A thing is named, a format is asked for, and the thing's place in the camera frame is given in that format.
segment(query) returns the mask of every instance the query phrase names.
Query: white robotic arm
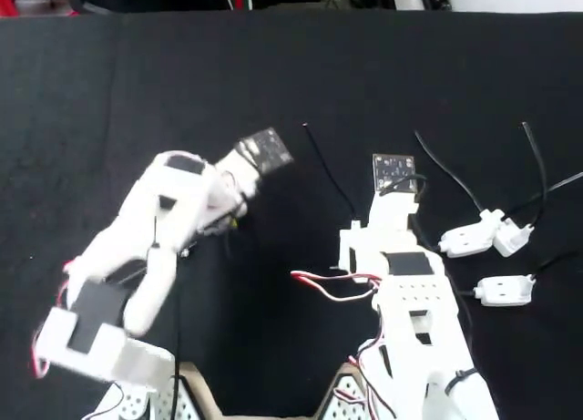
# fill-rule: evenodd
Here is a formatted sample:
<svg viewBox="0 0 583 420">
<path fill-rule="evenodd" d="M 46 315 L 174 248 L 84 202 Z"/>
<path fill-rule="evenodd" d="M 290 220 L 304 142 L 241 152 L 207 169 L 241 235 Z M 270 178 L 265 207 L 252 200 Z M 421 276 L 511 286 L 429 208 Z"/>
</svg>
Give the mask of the white robotic arm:
<svg viewBox="0 0 583 420">
<path fill-rule="evenodd" d="M 380 279 L 373 308 L 381 330 L 357 355 L 367 385 L 376 390 L 370 409 L 381 420 L 497 420 L 486 381 L 465 343 L 443 261 L 417 245 L 408 229 L 408 217 L 418 209 L 414 180 L 381 195 L 387 185 L 415 175 L 413 158 L 375 155 L 373 174 L 368 224 L 354 221 L 340 231 L 339 255 L 341 269 Z"/>
<path fill-rule="evenodd" d="M 244 215 L 261 177 L 291 160 L 272 128 L 243 139 L 215 166 L 185 151 L 158 154 L 114 221 L 65 266 L 68 310 L 52 309 L 38 357 L 97 379 L 160 388 L 172 374 L 172 355 L 132 337 L 158 315 L 177 258 Z M 146 264 L 134 292 L 104 282 L 133 261 Z"/>
</svg>

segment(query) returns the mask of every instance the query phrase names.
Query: black circuit board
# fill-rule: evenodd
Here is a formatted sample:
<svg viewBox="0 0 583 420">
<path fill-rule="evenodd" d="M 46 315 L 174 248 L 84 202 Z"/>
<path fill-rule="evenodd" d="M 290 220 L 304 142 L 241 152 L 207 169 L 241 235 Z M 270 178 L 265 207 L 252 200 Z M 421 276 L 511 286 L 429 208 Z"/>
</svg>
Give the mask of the black circuit board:
<svg viewBox="0 0 583 420">
<path fill-rule="evenodd" d="M 261 175 L 290 163 L 293 158 L 273 128 L 267 128 L 242 140 Z"/>
<path fill-rule="evenodd" d="M 415 174 L 413 156 L 394 154 L 373 154 L 374 190 L 378 191 L 405 176 Z M 404 181 L 397 185 L 395 192 L 417 193 L 415 180 Z"/>
</svg>

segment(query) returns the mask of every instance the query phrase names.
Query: table surface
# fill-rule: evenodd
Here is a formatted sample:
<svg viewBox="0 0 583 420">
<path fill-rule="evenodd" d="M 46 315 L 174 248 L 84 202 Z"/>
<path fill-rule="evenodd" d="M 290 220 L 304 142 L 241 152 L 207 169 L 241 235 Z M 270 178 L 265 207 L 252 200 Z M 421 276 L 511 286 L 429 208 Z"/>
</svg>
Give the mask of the table surface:
<svg viewBox="0 0 583 420">
<path fill-rule="evenodd" d="M 366 302 L 327 302 L 290 269 L 326 273 L 349 212 L 373 196 L 371 155 L 413 154 L 430 188 L 418 214 L 433 241 L 475 221 L 465 194 L 416 145 L 420 130 L 477 197 L 505 208 L 538 190 L 519 122 L 552 182 L 580 171 L 583 15 L 261 12 L 110 15 L 0 22 L 0 394 L 5 418 L 79 418 L 103 384 L 27 370 L 29 342 L 62 279 L 153 156 L 209 159 L 274 126 L 295 157 L 268 178 L 230 235 L 179 272 L 181 354 L 226 414 L 312 413 L 337 367 L 375 330 Z M 580 245 L 580 183 L 559 190 L 528 248 L 445 261 L 461 289 L 524 274 Z M 525 212 L 520 221 L 534 212 Z M 469 301 L 474 352 L 502 418 L 579 412 L 581 262 L 540 277 L 525 308 Z M 343 292 L 353 290 L 346 285 Z M 174 350 L 172 303 L 149 342 Z"/>
</svg>

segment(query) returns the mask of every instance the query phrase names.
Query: perforated metal plate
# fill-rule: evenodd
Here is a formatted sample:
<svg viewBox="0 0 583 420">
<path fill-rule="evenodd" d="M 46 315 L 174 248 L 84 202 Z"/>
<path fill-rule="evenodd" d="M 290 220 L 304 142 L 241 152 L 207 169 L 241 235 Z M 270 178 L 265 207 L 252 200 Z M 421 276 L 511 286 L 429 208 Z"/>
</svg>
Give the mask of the perforated metal plate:
<svg viewBox="0 0 583 420">
<path fill-rule="evenodd" d="M 364 397 L 364 393 L 351 374 L 339 376 L 335 388 L 358 398 Z M 322 410 L 320 420 L 368 420 L 368 411 L 361 404 L 347 404 L 335 395 L 331 394 L 328 404 Z"/>
<path fill-rule="evenodd" d="M 148 394 L 142 389 L 127 385 L 121 385 L 121 388 L 124 392 L 121 403 L 115 409 L 100 415 L 99 420 L 170 420 L 174 378 L 169 379 L 166 388 L 157 394 Z M 118 388 L 111 385 L 95 412 L 106 411 L 109 407 L 115 406 L 119 401 L 119 396 Z M 196 401 L 193 400 L 182 380 L 179 380 L 175 420 L 204 420 Z"/>
<path fill-rule="evenodd" d="M 173 395 L 174 378 L 171 378 L 164 391 L 152 395 L 150 399 L 150 420 L 170 420 Z M 175 420 L 204 420 L 202 414 L 199 413 L 196 402 L 191 398 L 190 392 L 181 379 L 179 379 L 179 396 Z"/>
</svg>

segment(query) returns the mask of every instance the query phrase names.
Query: connector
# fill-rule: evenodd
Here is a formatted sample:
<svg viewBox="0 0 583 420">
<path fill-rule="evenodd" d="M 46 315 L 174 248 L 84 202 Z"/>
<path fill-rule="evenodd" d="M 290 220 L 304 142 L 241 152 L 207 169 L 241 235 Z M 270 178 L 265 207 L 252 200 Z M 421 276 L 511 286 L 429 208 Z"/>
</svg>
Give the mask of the connector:
<svg viewBox="0 0 583 420">
<path fill-rule="evenodd" d="M 439 250 L 447 253 L 449 258 L 461 258 L 492 247 L 504 212 L 500 209 L 493 212 L 486 209 L 482 210 L 480 217 L 482 218 L 480 222 L 444 233 L 439 241 Z"/>
<path fill-rule="evenodd" d="M 532 300 L 535 282 L 532 274 L 486 277 L 478 282 L 474 295 L 484 306 L 524 306 Z"/>
<path fill-rule="evenodd" d="M 520 229 L 511 219 L 507 218 L 496 230 L 494 247 L 507 258 L 527 245 L 530 233 L 534 229 L 530 224 Z"/>
</svg>

